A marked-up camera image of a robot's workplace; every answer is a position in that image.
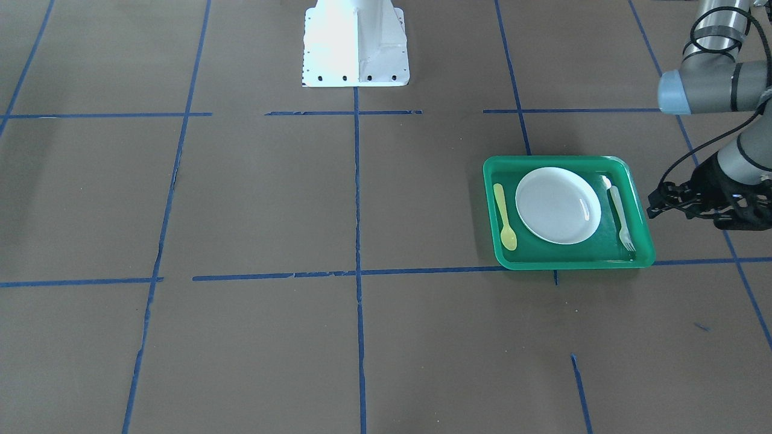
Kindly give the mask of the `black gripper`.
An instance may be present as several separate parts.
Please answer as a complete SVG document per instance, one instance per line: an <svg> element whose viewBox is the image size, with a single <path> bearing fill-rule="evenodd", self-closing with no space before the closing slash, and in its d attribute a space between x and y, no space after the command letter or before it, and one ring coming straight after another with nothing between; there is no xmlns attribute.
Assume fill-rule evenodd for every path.
<svg viewBox="0 0 772 434"><path fill-rule="evenodd" d="M676 210L686 219L743 221L745 183L731 176L722 165L720 152L698 165L689 181L662 182L649 194L648 219Z"/></svg>

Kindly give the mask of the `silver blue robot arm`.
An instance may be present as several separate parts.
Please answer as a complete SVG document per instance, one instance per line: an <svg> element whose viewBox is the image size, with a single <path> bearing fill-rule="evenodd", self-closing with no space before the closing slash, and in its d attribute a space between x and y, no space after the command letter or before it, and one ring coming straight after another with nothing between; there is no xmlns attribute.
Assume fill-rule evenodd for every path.
<svg viewBox="0 0 772 434"><path fill-rule="evenodd" d="M676 116L748 112L718 136L728 142L683 184L660 178L648 196L648 217L679 210L719 230L770 229L770 43L753 7L769 1L700 1L681 65L662 74L658 103Z"/></svg>

